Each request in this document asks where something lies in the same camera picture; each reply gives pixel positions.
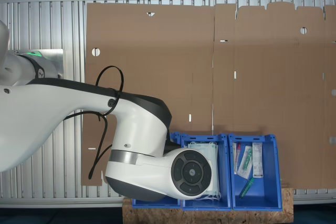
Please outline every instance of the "circular button panel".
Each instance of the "circular button panel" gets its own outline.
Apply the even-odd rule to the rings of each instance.
[[[196,196],[203,193],[211,181],[211,168],[199,152],[189,149],[176,156],[171,168],[175,187],[183,194]]]
[[[197,183],[202,176],[202,169],[195,162],[187,163],[183,168],[183,177],[190,184]]]

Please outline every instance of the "label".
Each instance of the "label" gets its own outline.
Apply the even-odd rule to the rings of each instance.
[[[263,174],[263,149],[261,143],[252,143],[253,150],[253,178],[262,178]]]

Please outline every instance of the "hole in cardboard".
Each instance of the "hole in cardboard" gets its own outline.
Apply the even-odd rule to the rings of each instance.
[[[306,27],[302,27],[302,28],[300,29],[300,32],[301,32],[302,34],[306,34],[306,33],[307,33],[307,28],[306,28]]]
[[[93,55],[93,56],[98,56],[98,55],[100,55],[100,50],[99,50],[99,48],[97,48],[97,47],[93,48],[93,50],[92,50],[92,55]]]

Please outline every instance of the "green led light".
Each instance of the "green led light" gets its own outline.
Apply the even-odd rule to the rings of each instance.
[[[36,53],[34,53],[34,52],[27,52],[27,53],[25,53],[25,54],[26,54],[26,55],[34,55],[34,56],[42,57],[41,54],[36,54]]]

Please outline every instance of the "floor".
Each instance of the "floor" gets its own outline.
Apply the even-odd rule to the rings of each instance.
[[[0,224],[118,224],[121,208],[0,209]],[[294,206],[294,223],[336,224],[336,204]]]

